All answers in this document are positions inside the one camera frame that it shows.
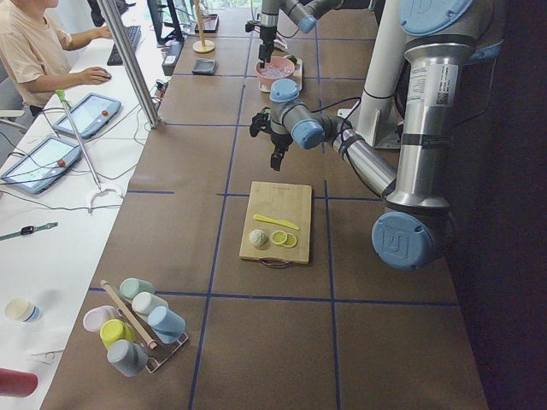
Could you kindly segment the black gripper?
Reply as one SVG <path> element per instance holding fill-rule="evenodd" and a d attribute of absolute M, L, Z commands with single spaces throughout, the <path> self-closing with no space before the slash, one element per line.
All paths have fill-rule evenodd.
<path fill-rule="evenodd" d="M 273 43 L 276 39 L 276 26 L 260 26 L 260 38 L 262 44 L 259 46 L 259 59 L 270 61 L 273 54 Z"/>
<path fill-rule="evenodd" d="M 288 151 L 291 145 L 291 134 L 271 131 L 270 140 L 274 146 L 273 154 L 271 155 L 271 158 L 270 158 L 270 167 L 274 171 L 279 171 L 280 164 L 282 163 L 285 157 L 285 152 Z"/>

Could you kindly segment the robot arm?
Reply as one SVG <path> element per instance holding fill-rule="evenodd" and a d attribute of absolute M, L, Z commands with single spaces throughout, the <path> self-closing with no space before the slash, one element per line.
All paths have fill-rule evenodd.
<path fill-rule="evenodd" d="M 328 142 L 385 202 L 372 244 L 391 267 L 439 258 L 454 233 L 441 188 L 454 105 L 467 65 L 502 45 L 504 1 L 368 1 L 379 30 L 362 97 L 347 114 L 313 114 L 291 79 L 270 88 L 268 133 L 278 168 L 290 144 Z"/>
<path fill-rule="evenodd" d="M 278 32 L 279 12 L 282 11 L 299 31 L 308 33 L 315 28 L 317 21 L 327 12 L 341 9 L 344 1 L 314 0 L 304 4 L 298 0 L 267 0 L 262 2 L 258 20 L 260 39 L 258 58 L 262 65 L 271 61 L 274 40 Z"/>

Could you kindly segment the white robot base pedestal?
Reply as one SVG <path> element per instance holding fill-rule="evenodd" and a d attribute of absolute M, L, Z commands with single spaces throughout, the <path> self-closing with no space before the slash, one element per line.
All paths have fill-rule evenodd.
<path fill-rule="evenodd" d="M 359 109 L 349 120 L 376 149 L 398 149 L 395 94 L 403 71 L 406 34 L 399 20 L 398 0 L 386 0 L 375 39 Z"/>

